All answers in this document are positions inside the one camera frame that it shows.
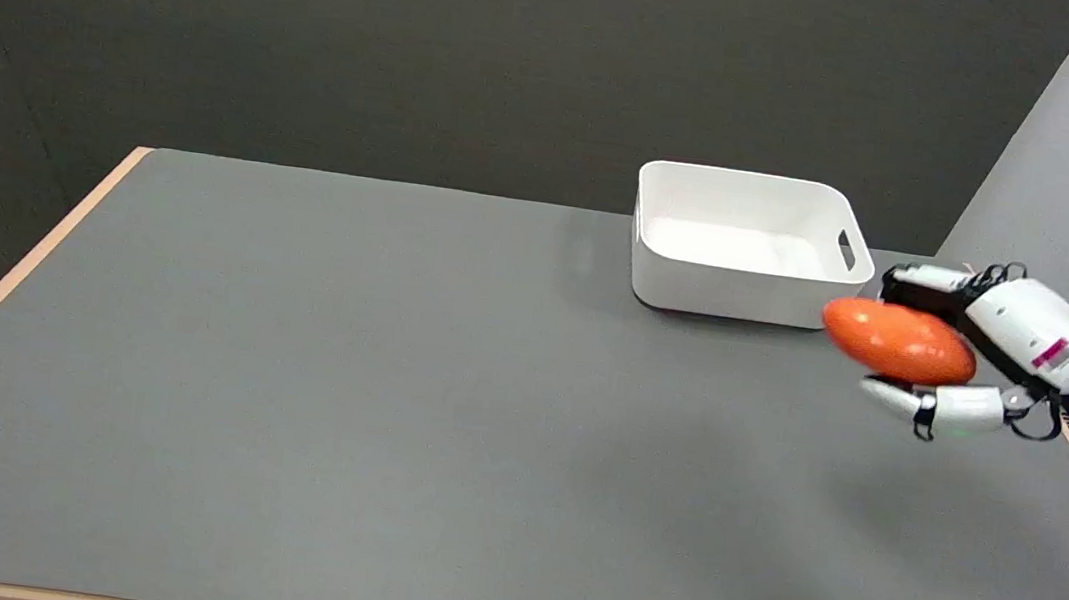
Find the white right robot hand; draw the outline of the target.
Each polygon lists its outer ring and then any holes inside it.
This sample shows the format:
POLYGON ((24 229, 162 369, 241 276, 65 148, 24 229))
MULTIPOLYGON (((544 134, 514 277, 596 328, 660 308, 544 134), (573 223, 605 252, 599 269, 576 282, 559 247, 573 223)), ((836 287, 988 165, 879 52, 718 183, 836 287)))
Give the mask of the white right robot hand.
POLYGON ((1069 412, 1069 303, 1028 275, 1000 264, 974 274, 912 263, 884 272, 880 299, 943 320, 1009 386, 923 386, 876 374, 861 380, 861 391, 910 420, 924 442, 1004 428, 1034 443, 1058 436, 1069 412))

